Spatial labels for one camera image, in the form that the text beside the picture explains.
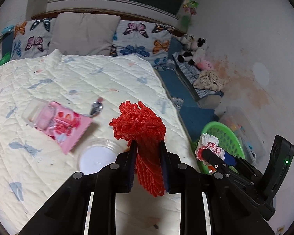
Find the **pink plush toy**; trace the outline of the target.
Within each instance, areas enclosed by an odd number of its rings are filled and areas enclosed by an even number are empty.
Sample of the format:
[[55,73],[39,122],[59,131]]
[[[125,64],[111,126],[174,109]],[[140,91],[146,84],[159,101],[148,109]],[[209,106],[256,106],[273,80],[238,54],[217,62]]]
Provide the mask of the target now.
[[196,63],[196,67],[199,69],[199,70],[214,70],[214,65],[207,61],[207,60],[202,60],[200,61],[199,63]]

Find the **beige pillow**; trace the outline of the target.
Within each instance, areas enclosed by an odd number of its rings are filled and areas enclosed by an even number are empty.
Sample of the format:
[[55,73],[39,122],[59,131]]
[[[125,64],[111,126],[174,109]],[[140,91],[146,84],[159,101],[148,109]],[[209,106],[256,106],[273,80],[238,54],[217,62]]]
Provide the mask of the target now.
[[120,16],[65,12],[57,16],[49,53],[109,56]]

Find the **spotted cream cloth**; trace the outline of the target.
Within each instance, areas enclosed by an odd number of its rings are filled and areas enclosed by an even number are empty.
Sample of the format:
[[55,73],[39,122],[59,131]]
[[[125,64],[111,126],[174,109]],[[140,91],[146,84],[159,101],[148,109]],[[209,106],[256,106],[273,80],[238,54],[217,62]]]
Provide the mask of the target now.
[[205,89],[210,91],[221,91],[228,81],[219,77],[215,70],[203,70],[194,81],[193,87],[196,89]]

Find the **blue patterned folded blanket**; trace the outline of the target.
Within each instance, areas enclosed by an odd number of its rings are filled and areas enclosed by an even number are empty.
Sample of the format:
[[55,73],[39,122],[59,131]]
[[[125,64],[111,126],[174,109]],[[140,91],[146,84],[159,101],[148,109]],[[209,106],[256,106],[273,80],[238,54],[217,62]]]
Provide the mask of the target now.
[[193,83],[199,77],[200,71],[194,66],[188,65],[187,62],[180,63],[178,61],[178,55],[179,55],[178,52],[175,52],[172,55],[176,65],[177,74],[181,78],[181,80],[184,82],[186,87],[189,89],[195,101],[199,101],[210,95],[217,95],[217,96],[220,96],[221,98],[224,96],[223,91],[216,92],[216,91],[211,91],[208,89],[194,88]]

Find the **white quilted bed cover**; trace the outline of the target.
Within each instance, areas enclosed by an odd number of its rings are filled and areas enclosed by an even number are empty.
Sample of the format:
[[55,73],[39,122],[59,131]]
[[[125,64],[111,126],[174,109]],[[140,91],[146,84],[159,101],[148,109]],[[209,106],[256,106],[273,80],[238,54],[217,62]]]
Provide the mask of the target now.
[[114,141],[110,121],[125,101],[143,102],[166,126],[169,152],[196,166],[189,138],[159,74],[135,56],[64,56],[59,51],[0,67],[0,222],[17,234],[77,170],[80,149],[65,154],[52,138],[23,120],[34,99],[56,101],[81,114],[103,99],[103,110],[81,142]]

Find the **right butterfly pillow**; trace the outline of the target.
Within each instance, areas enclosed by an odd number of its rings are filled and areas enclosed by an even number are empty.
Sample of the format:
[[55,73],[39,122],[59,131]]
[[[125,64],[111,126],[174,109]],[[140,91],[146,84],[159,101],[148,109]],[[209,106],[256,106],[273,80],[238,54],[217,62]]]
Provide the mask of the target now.
[[154,69],[163,70],[174,30],[167,24],[121,20],[113,35],[110,56],[136,55]]

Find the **left butterfly pillow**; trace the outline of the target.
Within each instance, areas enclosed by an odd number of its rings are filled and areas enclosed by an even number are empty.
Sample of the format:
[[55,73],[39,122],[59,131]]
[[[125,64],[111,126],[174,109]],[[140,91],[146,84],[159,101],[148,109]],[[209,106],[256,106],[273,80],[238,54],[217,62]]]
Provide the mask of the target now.
[[19,22],[15,25],[11,60],[46,56],[56,18]]

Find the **green plastic basket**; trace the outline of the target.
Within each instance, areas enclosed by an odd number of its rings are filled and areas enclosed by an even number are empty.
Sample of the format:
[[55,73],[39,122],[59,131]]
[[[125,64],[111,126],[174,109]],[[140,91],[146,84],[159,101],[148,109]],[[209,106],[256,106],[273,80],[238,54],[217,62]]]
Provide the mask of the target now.
[[[227,154],[243,158],[244,160],[246,159],[237,136],[235,136],[232,130],[226,125],[216,121],[209,122],[204,126],[202,130],[202,134],[203,133],[207,133],[218,138],[220,147],[227,151]],[[193,151],[195,151],[198,142],[199,139],[191,143]],[[197,163],[200,172],[203,174],[212,174],[215,171],[214,168],[205,165],[202,161],[198,160]]]

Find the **white red paper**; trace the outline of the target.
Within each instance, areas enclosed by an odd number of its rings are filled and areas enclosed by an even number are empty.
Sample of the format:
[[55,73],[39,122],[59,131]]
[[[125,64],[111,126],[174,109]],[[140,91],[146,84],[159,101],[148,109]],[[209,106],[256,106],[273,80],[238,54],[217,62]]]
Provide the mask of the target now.
[[225,150],[219,146],[219,140],[214,135],[209,135],[204,133],[200,136],[198,145],[195,149],[195,156],[199,161],[202,161],[204,165],[209,166],[210,164],[206,162],[202,157],[202,151],[204,149],[208,149],[221,158],[223,161],[225,160]]

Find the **blue bed sheet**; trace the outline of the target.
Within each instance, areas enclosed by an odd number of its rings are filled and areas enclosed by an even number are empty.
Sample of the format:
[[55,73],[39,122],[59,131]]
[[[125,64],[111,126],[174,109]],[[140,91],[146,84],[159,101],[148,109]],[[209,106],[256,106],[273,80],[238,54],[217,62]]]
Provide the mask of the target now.
[[199,138],[203,127],[219,118],[214,113],[221,101],[221,96],[211,94],[199,101],[195,101],[192,92],[179,77],[173,61],[167,61],[159,75],[171,96],[172,102],[179,104],[179,115],[191,141]]

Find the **black white plush toy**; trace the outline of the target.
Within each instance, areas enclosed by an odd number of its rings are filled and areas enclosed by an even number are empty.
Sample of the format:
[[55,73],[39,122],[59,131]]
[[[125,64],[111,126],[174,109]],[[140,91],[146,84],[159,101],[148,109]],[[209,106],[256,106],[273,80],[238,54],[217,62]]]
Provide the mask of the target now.
[[195,66],[205,60],[208,46],[206,39],[195,39],[192,35],[185,34],[179,41],[183,45],[183,49],[178,55],[178,61],[180,63],[187,62],[189,65]]

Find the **clear plastic blister tray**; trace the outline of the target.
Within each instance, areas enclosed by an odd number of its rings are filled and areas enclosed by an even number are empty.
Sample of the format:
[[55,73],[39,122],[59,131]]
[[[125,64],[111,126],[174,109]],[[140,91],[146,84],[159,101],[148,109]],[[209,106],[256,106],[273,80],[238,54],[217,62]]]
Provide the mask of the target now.
[[55,113],[50,102],[33,98],[22,113],[22,119],[31,127],[46,130]]

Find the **clear plastic storage box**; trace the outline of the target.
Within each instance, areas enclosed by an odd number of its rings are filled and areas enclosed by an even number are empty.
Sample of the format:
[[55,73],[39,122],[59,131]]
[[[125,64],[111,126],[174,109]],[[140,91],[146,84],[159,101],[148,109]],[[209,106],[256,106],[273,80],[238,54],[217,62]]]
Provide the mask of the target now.
[[240,107],[228,106],[219,121],[236,135],[246,161],[259,168],[266,157],[266,149],[245,112]]

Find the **pink snack wrapper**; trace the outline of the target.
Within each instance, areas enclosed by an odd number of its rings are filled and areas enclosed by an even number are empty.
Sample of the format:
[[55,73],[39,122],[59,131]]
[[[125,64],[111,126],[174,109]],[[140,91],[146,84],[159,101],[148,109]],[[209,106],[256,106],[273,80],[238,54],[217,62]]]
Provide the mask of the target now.
[[35,129],[55,140],[67,154],[89,128],[92,119],[52,101],[41,108],[33,122]]

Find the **red foam fruit net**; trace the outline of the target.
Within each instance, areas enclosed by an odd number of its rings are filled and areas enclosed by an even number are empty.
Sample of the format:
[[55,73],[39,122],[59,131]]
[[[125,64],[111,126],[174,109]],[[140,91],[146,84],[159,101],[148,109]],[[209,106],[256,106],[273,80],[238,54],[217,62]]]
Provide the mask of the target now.
[[119,106],[120,115],[112,119],[116,139],[124,139],[130,145],[137,143],[135,171],[139,184],[152,196],[164,196],[158,146],[165,139],[166,126],[162,119],[142,101],[126,101]]

